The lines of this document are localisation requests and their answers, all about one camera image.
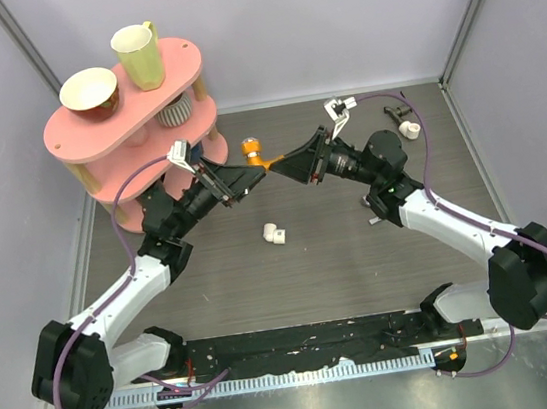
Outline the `orange faucet with chrome knob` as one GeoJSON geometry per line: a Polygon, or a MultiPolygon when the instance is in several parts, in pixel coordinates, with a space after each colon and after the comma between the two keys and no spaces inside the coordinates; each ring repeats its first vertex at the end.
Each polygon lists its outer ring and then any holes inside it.
{"type": "Polygon", "coordinates": [[[262,167],[266,171],[269,171],[273,163],[283,159],[282,155],[270,160],[264,159],[261,151],[262,145],[255,137],[247,137],[241,142],[241,152],[243,153],[246,163],[249,166],[258,166],[262,167]]]}

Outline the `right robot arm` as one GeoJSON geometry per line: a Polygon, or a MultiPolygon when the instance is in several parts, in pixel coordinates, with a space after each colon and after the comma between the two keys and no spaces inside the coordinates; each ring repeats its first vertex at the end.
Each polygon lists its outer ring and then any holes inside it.
{"type": "Polygon", "coordinates": [[[357,150],[322,127],[269,169],[302,184],[329,174],[368,185],[365,199],[378,219],[431,236],[487,270],[484,281],[447,284],[437,293],[421,315],[427,335],[443,339],[459,321],[490,317],[532,329],[547,316],[547,229],[537,223],[519,228],[455,207],[408,176],[407,159],[392,131],[376,131],[357,150]]]}

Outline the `dark faucet with white elbow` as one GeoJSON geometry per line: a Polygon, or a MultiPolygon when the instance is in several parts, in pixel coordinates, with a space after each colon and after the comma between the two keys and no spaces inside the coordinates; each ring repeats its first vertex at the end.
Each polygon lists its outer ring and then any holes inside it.
{"type": "Polygon", "coordinates": [[[413,122],[407,119],[412,112],[411,106],[406,102],[395,107],[383,107],[383,113],[394,122],[395,126],[398,128],[398,132],[406,140],[415,141],[420,137],[421,126],[416,121],[413,122]]]}

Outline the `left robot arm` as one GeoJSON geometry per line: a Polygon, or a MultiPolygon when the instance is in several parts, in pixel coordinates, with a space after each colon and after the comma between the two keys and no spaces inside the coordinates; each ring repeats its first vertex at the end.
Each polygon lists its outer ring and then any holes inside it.
{"type": "Polygon", "coordinates": [[[192,246],[184,236],[216,205],[241,201],[265,176],[261,166],[228,166],[202,159],[197,181],[180,199],[150,187],[140,196],[144,239],[129,269],[89,308],[40,332],[32,394],[54,409],[104,409],[117,387],[148,374],[178,377],[184,341],[151,327],[136,340],[119,337],[158,294],[183,273],[192,246]]]}

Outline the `white PVC elbow fitting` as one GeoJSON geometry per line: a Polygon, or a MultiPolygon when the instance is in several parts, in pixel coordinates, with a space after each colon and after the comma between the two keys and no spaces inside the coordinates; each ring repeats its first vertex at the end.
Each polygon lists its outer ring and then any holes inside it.
{"type": "Polygon", "coordinates": [[[286,243],[286,230],[280,229],[276,224],[267,223],[263,226],[262,236],[266,242],[274,245],[284,245],[286,243]]]}

